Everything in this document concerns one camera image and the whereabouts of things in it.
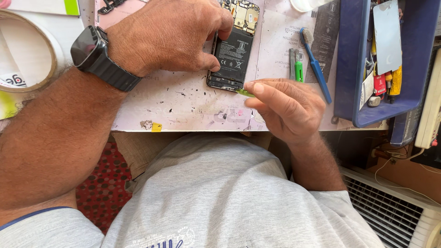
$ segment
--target black smartwatch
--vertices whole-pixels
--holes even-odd
[[[74,65],[80,71],[92,72],[117,89],[131,91],[141,78],[122,69],[109,58],[108,42],[104,30],[88,26],[72,45]]]

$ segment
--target white vent grille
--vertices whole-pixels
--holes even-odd
[[[344,180],[352,205],[383,244],[408,247],[423,209],[350,177]]]

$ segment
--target hand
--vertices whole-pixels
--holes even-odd
[[[256,98],[245,105],[256,109],[269,131],[290,145],[315,141],[326,108],[315,89],[289,79],[261,79],[245,83]]]
[[[158,69],[218,71],[219,61],[202,46],[218,30],[227,39],[232,27],[231,13],[216,0],[150,0],[106,30],[108,54],[140,77]]]

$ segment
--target black battery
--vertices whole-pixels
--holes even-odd
[[[243,83],[253,38],[246,31],[237,28],[233,28],[226,41],[218,38],[214,55],[219,60],[220,70],[211,75]]]

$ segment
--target disassembled smartphone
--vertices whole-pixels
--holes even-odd
[[[208,73],[207,85],[236,91],[243,89],[260,10],[245,0],[222,0],[221,5],[233,15],[234,25],[225,41],[216,33],[212,54],[219,60],[220,70]]]

